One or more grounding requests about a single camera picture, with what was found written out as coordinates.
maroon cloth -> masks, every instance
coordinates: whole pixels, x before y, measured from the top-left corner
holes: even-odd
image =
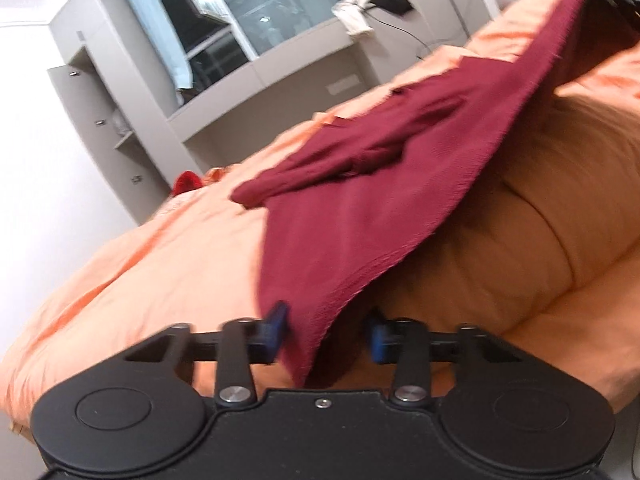
[[[193,171],[183,171],[178,178],[175,179],[171,196],[178,196],[182,193],[194,191],[200,189],[202,186],[202,179],[193,173]]]
[[[336,120],[234,191],[236,202],[269,209],[258,298],[263,314],[290,304],[283,358],[298,385],[340,311],[442,224],[516,119],[543,119],[557,85],[620,49],[579,42],[594,19],[584,3],[563,0],[517,62],[465,58],[366,116]],[[607,43],[610,31],[602,35]]]

bed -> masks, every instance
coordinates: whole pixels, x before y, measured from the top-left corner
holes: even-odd
[[[465,48],[441,47],[391,83],[316,114],[104,246],[40,307],[5,356],[0,408],[17,429],[27,428],[44,391],[168,325],[207,332],[257,317],[266,213],[245,210],[230,193],[323,125],[366,114],[394,88],[445,73],[464,57],[517,59],[557,1],[520,0]],[[628,405],[640,392],[638,59],[640,48],[627,50],[558,88],[553,120],[518,152],[524,163],[484,178],[436,236],[350,308],[375,303],[388,317],[415,317],[432,330],[480,324],[594,386],[616,410]],[[577,173],[585,192],[571,186]],[[580,214],[568,218],[568,210]],[[341,333],[329,334],[337,343],[321,360],[331,362]],[[352,350],[333,386],[388,384],[389,370]],[[212,392],[212,367],[196,371],[204,395]],[[277,364],[257,367],[255,377],[263,389],[292,386]],[[439,370],[436,391],[450,382]]]

cabinet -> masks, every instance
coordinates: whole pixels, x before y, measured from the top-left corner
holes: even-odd
[[[49,70],[49,76],[78,135],[116,195],[139,224],[170,193],[146,151],[113,124],[116,105],[88,58],[79,66]]]
[[[50,30],[65,63],[80,52],[84,42],[104,25],[107,18],[98,0],[69,0],[55,18]]]

white cloth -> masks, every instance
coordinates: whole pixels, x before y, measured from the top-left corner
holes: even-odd
[[[347,34],[356,39],[373,32],[362,15],[363,10],[371,7],[371,0],[341,0],[331,10],[347,29]]]

white wall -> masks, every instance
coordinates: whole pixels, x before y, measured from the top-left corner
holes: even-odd
[[[0,25],[0,357],[39,304],[135,222],[106,183],[47,75],[48,27]],[[33,480],[37,450],[0,416],[0,476]]]

